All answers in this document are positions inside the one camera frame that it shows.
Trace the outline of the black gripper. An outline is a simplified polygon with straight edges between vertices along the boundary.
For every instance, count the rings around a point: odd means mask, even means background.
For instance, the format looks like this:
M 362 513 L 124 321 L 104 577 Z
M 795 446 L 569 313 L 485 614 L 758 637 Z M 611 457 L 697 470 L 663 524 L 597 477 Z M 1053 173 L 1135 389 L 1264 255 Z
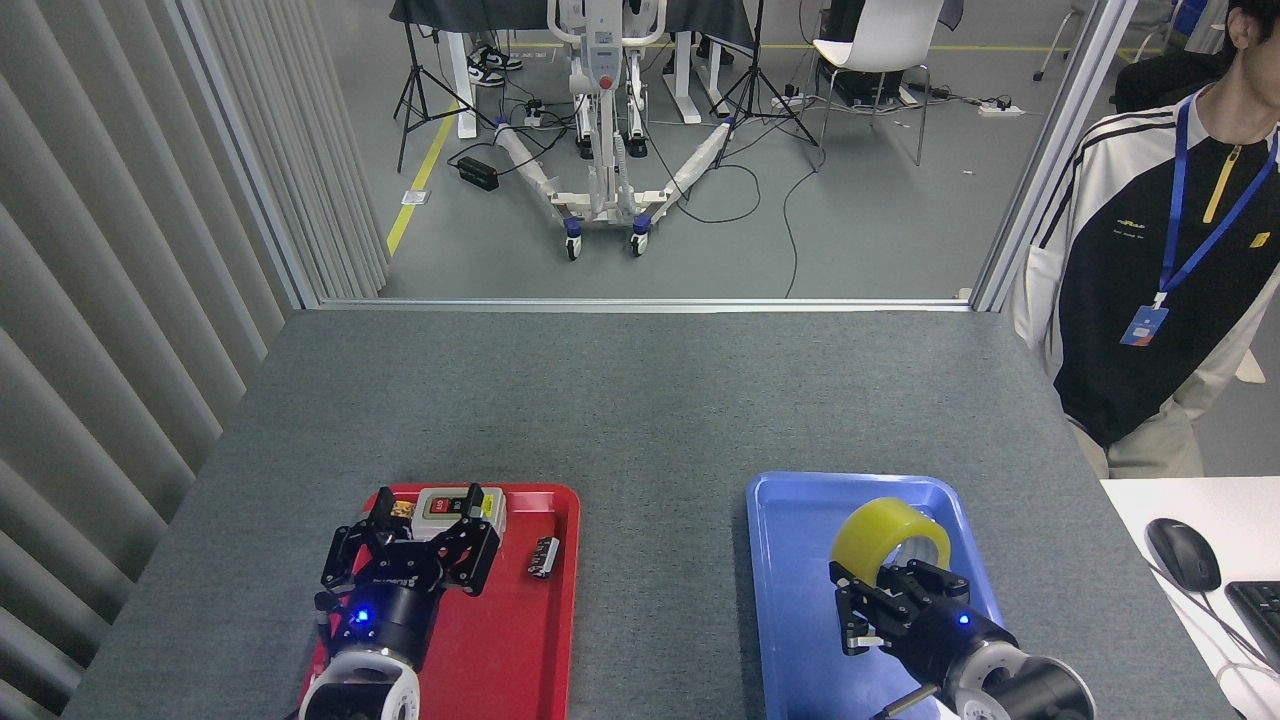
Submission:
M 483 511 L 483 487 L 471 483 L 460 501 L 460 519 L 429 541 L 429 555 L 392 555 L 384 548 L 397 537 L 392 511 L 396 495 L 381 487 L 365 519 L 334 532 L 320 582 L 338 592 L 355 588 L 338 612 L 328 655 L 385 650 L 399 661 L 424 661 L 445 589 L 483 593 L 500 547 L 500 534 Z M 360 550 L 371 556 L 355 574 Z
M 920 684 L 955 691 L 989 646 L 1012 646 L 1012 634 L 973 609 L 965 578 L 914 559 L 878 571 L 878 587 L 829 562 L 841 630 L 841 651 L 856 656 L 884 643 Z M 874 628 L 884 623 L 884 639 Z

